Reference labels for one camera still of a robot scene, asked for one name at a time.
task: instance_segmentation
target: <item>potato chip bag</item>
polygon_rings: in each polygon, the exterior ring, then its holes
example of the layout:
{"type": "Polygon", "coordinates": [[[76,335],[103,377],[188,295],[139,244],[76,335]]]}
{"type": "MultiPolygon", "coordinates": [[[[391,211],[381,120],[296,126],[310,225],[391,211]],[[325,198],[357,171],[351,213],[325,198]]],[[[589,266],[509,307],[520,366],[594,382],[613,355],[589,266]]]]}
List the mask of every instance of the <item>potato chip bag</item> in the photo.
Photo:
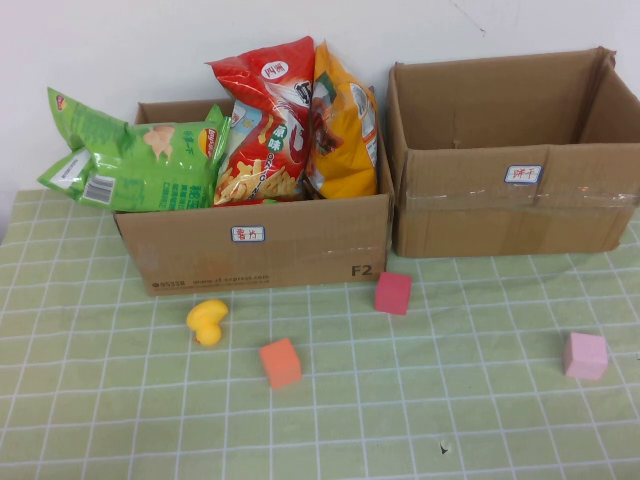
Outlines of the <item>potato chip bag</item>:
{"type": "Polygon", "coordinates": [[[228,156],[214,205],[262,198],[291,199],[309,156],[311,37],[209,63],[236,98],[228,156]]]}
{"type": "Polygon", "coordinates": [[[217,106],[203,122],[129,125],[52,89],[49,104],[72,153],[41,184],[126,212],[211,205],[231,121],[217,106]]]}
{"type": "Polygon", "coordinates": [[[313,193],[324,198],[375,195],[376,99],[327,48],[316,49],[311,100],[314,142],[307,164],[313,193]]]}

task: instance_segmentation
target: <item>rubber duck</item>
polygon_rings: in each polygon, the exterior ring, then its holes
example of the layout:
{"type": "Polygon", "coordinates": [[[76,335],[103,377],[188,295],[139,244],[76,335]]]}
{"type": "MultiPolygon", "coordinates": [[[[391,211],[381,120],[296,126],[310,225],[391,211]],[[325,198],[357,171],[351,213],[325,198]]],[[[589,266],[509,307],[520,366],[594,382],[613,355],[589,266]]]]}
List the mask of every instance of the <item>rubber duck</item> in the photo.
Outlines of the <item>rubber duck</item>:
{"type": "Polygon", "coordinates": [[[220,300],[207,300],[189,312],[187,326],[196,333],[198,343],[213,347],[222,337],[219,324],[227,313],[229,309],[220,300]]]}

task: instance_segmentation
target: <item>empty cardboard box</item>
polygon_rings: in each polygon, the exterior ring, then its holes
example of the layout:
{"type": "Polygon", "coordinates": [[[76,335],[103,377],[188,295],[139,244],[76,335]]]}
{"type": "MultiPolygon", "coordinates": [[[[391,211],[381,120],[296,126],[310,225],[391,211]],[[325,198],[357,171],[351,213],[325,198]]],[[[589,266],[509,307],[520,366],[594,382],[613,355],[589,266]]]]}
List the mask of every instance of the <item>empty cardboard box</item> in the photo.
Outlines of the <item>empty cardboard box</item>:
{"type": "MultiPolygon", "coordinates": [[[[216,103],[140,104],[136,123],[202,121],[216,103]]],[[[384,143],[378,195],[151,213],[116,224],[150,295],[375,281],[386,266],[393,186],[384,143]]]]}
{"type": "Polygon", "coordinates": [[[399,255],[614,249],[640,187],[640,103],[614,53],[424,65],[390,74],[399,255]]]}

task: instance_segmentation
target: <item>pink cube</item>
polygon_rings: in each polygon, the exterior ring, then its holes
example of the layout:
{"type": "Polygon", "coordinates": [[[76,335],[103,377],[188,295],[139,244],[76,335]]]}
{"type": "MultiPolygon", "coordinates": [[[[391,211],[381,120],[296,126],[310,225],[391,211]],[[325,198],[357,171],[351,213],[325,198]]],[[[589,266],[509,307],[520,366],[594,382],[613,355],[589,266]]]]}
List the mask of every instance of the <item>pink cube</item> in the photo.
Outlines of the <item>pink cube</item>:
{"type": "Polygon", "coordinates": [[[376,288],[376,310],[406,315],[411,296],[411,280],[409,275],[382,272],[376,288]]]}
{"type": "Polygon", "coordinates": [[[564,346],[564,373],[599,380],[609,365],[607,341],[599,335],[571,333],[564,346]]]}

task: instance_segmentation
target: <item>red cube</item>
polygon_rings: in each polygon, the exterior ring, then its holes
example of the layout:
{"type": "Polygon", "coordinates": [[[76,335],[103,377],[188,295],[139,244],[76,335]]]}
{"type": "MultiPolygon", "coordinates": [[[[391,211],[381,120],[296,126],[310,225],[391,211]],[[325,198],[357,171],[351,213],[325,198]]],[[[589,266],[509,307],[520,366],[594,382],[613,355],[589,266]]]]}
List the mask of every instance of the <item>red cube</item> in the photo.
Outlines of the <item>red cube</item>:
{"type": "Polygon", "coordinates": [[[383,272],[376,288],[376,310],[406,315],[411,296],[411,281],[409,275],[383,272]]]}

